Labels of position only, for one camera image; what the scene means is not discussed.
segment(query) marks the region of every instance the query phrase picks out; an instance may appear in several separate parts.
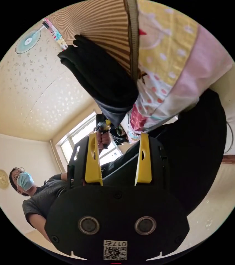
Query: gray shirt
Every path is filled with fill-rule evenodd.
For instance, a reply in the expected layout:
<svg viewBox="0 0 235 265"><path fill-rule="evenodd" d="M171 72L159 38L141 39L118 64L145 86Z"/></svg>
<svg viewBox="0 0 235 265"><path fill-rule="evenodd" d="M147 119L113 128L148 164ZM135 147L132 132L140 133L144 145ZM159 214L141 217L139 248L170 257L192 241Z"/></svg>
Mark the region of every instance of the gray shirt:
<svg viewBox="0 0 235 265"><path fill-rule="evenodd" d="M35 194L23 201L23 212L27 222L30 224L28 220L30 214L38 214L47 218L51 205L66 185L66 181L61 180L61 174L58 174L45 181L42 187L37 187Z"/></svg>

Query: label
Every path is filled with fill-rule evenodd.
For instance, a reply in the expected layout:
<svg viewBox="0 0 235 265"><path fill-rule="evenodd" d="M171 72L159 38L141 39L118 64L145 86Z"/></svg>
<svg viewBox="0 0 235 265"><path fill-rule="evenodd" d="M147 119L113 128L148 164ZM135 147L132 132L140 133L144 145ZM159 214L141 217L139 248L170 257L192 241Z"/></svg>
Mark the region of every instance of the label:
<svg viewBox="0 0 235 265"><path fill-rule="evenodd" d="M127 241L104 240L104 260L127 260Z"/></svg>

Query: fan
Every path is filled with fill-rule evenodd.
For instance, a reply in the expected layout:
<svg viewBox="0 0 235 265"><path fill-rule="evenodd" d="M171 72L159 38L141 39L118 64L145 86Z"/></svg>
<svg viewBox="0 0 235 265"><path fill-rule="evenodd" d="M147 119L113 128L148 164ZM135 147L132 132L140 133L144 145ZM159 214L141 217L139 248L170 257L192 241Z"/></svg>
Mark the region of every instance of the fan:
<svg viewBox="0 0 235 265"><path fill-rule="evenodd" d="M41 30L33 30L22 37L16 45L15 52L17 54L25 53L32 49L41 37Z"/></svg>

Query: wall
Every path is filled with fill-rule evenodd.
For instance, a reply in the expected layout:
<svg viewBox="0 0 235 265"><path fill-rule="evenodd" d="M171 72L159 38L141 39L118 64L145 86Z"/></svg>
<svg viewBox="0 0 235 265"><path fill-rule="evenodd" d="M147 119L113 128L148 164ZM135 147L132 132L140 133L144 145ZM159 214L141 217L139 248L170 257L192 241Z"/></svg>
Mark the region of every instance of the wall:
<svg viewBox="0 0 235 265"><path fill-rule="evenodd" d="M0 134L0 169L9 174L13 167L24 167L32 174L38 186L60 172L49 142ZM22 203L26 198L15 192L11 185L6 190L0 189L0 207L22 234L33 230L22 210Z"/></svg>

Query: yellow bracket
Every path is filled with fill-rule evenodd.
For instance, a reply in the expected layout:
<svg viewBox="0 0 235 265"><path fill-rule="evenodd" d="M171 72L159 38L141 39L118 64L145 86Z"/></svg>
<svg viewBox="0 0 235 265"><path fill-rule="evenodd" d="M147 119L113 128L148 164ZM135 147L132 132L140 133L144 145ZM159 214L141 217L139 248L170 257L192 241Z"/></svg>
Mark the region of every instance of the yellow bracket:
<svg viewBox="0 0 235 265"><path fill-rule="evenodd" d="M139 143L139 158L136 171L135 185L137 183L149 184L152 180L149 135L141 134Z"/></svg>
<svg viewBox="0 0 235 265"><path fill-rule="evenodd" d="M106 122L106 126L110 126L111 121L109 121L109 120L105 120L105 122Z"/></svg>
<svg viewBox="0 0 235 265"><path fill-rule="evenodd" d="M85 181L86 183L100 183L101 186L103 185L96 133L91 133L89 136Z"/></svg>

